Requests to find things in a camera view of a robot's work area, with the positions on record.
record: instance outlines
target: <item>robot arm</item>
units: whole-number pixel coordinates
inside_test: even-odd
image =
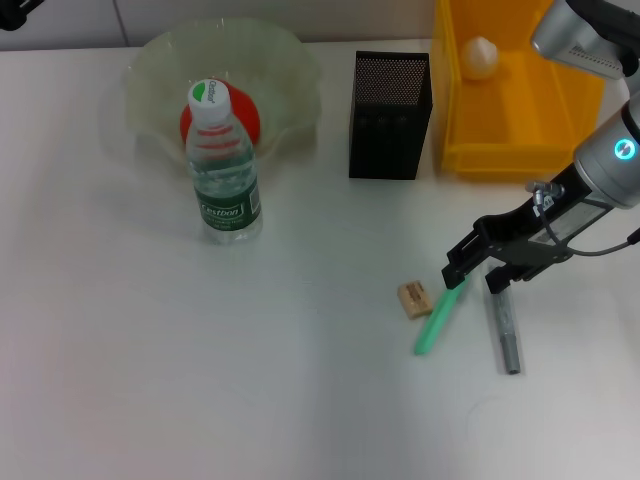
[[[0,30],[14,31],[27,21],[27,15],[44,0],[0,0]]]
[[[628,81],[640,70],[640,16],[604,0],[556,0],[531,43],[550,60],[608,79],[625,77],[631,99],[578,146],[573,164],[551,183],[528,186],[532,199],[512,212],[476,220],[447,254],[442,274],[449,289],[488,257],[505,262],[486,277],[491,292],[499,293],[512,280],[530,280],[574,254],[603,255],[640,241],[636,231],[602,252],[567,245],[613,208],[640,202],[640,92]]]

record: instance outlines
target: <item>white ball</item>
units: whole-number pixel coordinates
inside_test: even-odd
[[[498,48],[484,37],[475,37],[465,43],[460,55],[462,76],[468,80],[484,80],[498,68]]]

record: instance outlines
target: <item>gray pen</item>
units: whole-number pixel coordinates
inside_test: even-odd
[[[520,373],[520,358],[518,358],[518,343],[516,341],[516,329],[513,324],[513,306],[511,305],[511,287],[502,292],[491,295],[493,297],[493,309],[496,316],[500,345],[504,366],[509,375]]]

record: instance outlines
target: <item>red ball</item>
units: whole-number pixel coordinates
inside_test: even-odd
[[[231,99],[231,111],[240,121],[244,129],[249,134],[251,143],[256,145],[260,140],[260,116],[258,115],[258,109],[255,103],[251,100],[251,97],[244,93],[239,88],[234,87],[229,82],[220,80],[229,89],[229,97]],[[180,115],[180,135],[182,136],[182,142],[187,142],[187,134],[189,133],[189,127],[191,126],[191,109],[189,105],[184,107],[182,115]]]

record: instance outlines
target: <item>marker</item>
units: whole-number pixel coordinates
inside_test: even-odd
[[[518,342],[516,341],[516,329],[513,324],[513,307],[511,305],[511,287],[502,292],[491,295],[493,310],[496,316],[500,345],[504,366],[509,375],[520,373],[520,358],[518,357]]]
[[[418,336],[413,353],[416,355],[424,355],[431,351],[438,339],[440,330],[442,330],[444,324],[447,323],[449,314],[456,305],[458,297],[464,290],[464,287],[466,287],[468,280],[469,277],[467,276],[460,285],[453,290],[447,289],[438,299],[438,303],[433,309],[433,313],[431,313],[429,320],[425,323],[420,335]]]

